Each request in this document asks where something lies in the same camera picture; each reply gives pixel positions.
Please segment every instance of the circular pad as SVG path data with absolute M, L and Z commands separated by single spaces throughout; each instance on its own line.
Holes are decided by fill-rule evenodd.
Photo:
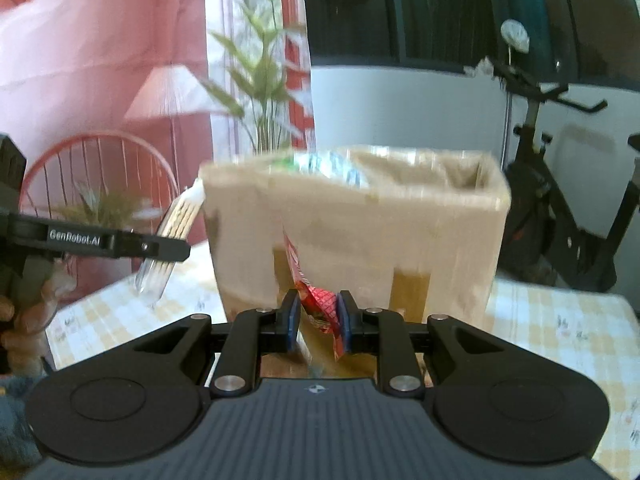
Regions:
M 145 397 L 145 389 L 135 381 L 96 379 L 71 394 L 71 407 L 85 418 L 109 422 L 133 415 L 142 408 Z
M 460 444 L 495 460 L 542 465 L 591 456 L 609 420 L 607 399 L 586 378 L 563 373 L 454 372 L 436 388 L 434 415 Z
M 99 367 L 72 368 L 39 382 L 27 403 L 38 444 L 66 462 L 107 465 L 152 456 L 186 434 L 200 413 L 197 387 L 177 370 L 149 363 L 128 377 L 113 369 L 100 377 Z

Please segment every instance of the blue cloth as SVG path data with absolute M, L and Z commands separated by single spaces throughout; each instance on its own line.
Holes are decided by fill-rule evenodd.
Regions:
M 24 414 L 24 401 L 39 380 L 14 376 L 0 379 L 0 387 L 5 389 L 0 396 L 0 468 L 25 468 L 40 461 Z

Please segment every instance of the potted plant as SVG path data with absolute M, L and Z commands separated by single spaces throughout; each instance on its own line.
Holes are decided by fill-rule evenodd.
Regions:
M 100 226 L 109 229 L 148 229 L 152 221 L 162 216 L 162 209 L 152 206 L 151 200 L 122 190 L 92 189 L 83 182 L 75 182 L 79 197 L 77 203 L 69 203 L 52 209 L 59 219 L 79 224 Z M 90 256 L 74 256 L 70 261 L 77 276 L 78 286 L 70 300 L 83 298 L 96 290 L 110 285 L 126 276 L 131 269 L 131 260 L 121 258 L 108 260 Z
M 302 133 L 288 120 L 287 105 L 293 97 L 287 91 L 284 39 L 305 34 L 306 27 L 282 25 L 280 0 L 238 0 L 234 6 L 242 12 L 244 29 L 234 38 L 209 33 L 228 54 L 225 69 L 237 96 L 214 81 L 204 85 L 247 133 L 254 153 L 287 148 L 291 136 Z

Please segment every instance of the tablecloth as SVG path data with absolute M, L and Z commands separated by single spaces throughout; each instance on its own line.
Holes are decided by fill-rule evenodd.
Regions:
M 60 311 L 47 337 L 56 367 L 63 368 L 194 312 L 225 322 L 206 242 L 176 265 L 157 304 L 138 296 L 133 277 L 126 278 Z M 624 298 L 495 280 L 480 328 L 594 380 L 610 403 L 594 460 L 620 480 L 636 478 L 640 330 Z

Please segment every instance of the exercise bike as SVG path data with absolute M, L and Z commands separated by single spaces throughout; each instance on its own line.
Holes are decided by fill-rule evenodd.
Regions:
M 506 169 L 511 188 L 511 210 L 506 219 L 498 266 L 519 279 L 528 280 L 530 270 L 543 256 L 554 273 L 571 288 L 606 292 L 616 283 L 614 256 L 636 211 L 640 207 L 640 156 L 636 156 L 633 176 L 626 186 L 620 208 L 607 237 L 578 227 L 562 191 L 545 162 L 546 147 L 553 137 L 542 134 L 542 145 L 534 144 L 540 105 L 555 102 L 587 114 L 607 107 L 605 100 L 593 107 L 562 97 L 568 85 L 543 92 L 540 85 L 522 70 L 492 60 L 494 75 L 502 79 L 506 91 L 527 99 L 524 124 L 514 127 L 519 137 L 515 160 Z M 640 134 L 628 138 L 640 152 Z

